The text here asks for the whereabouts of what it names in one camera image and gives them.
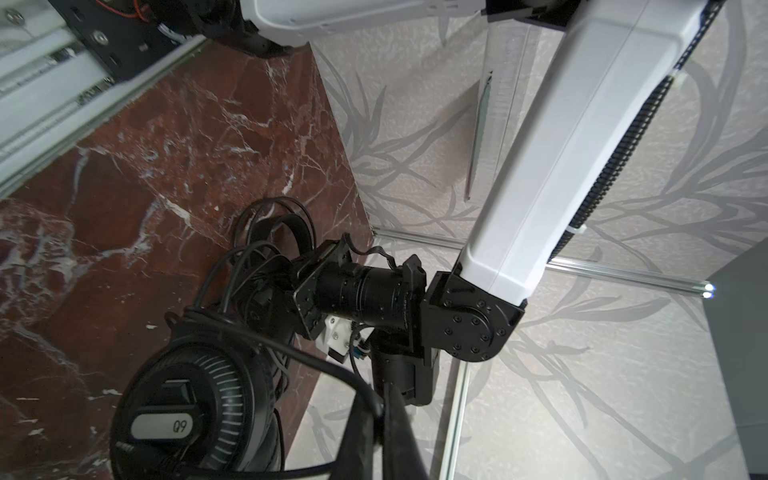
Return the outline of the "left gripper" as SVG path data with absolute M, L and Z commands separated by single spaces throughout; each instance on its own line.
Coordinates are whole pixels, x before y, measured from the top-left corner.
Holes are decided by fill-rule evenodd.
M 422 342 L 420 304 L 426 293 L 426 272 L 417 256 L 402 265 L 386 256 L 386 268 L 355 263 L 351 241 L 326 241 L 306 266 L 307 276 L 291 288 L 299 332 L 315 340 L 325 319 L 337 316 L 374 329 L 376 350 L 426 358 Z M 371 480 L 375 417 L 362 396 L 352 403 L 329 480 Z

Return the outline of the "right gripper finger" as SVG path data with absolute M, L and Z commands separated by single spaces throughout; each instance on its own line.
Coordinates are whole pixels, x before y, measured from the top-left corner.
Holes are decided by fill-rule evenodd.
M 427 480 L 401 392 L 384 385 L 382 474 L 385 480 Z

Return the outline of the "black headphones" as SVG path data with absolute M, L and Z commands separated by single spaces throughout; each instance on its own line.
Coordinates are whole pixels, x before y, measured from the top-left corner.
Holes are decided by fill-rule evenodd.
M 277 402 L 290 368 L 306 366 L 361 395 L 375 417 L 384 400 L 349 370 L 296 346 L 301 321 L 291 288 L 228 284 L 234 250 L 211 268 L 182 313 L 167 312 L 168 344 L 125 390 L 110 433 L 118 479 L 304 479 L 330 475 L 336 459 L 285 466 Z
M 228 284 L 236 289 L 272 282 L 283 289 L 298 286 L 319 245 L 308 208 L 288 196 L 266 197 L 248 205 L 230 233 L 234 256 Z

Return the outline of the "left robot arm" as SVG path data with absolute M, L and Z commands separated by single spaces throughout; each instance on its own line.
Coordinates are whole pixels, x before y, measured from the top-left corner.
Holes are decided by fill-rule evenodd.
M 247 207 L 216 263 L 228 280 L 167 313 L 168 346 L 139 371 L 137 403 L 229 413 L 271 401 L 296 361 L 352 387 L 375 414 L 433 399 L 438 357 L 496 356 L 577 216 L 598 202 L 642 138 L 719 4 L 587 1 L 569 21 L 527 118 L 454 267 L 417 257 L 358 263 L 349 236 L 321 240 L 290 197 L 281 216 Z

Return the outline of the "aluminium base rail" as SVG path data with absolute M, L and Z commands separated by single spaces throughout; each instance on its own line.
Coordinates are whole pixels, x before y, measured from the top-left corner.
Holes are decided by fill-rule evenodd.
M 205 42 L 191 40 L 133 79 L 118 82 L 52 2 L 1 4 L 3 197 Z

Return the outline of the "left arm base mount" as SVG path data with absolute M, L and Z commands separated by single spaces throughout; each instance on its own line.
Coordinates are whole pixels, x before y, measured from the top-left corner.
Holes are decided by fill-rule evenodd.
M 51 5 L 118 82 L 202 38 L 182 1 L 56 0 Z

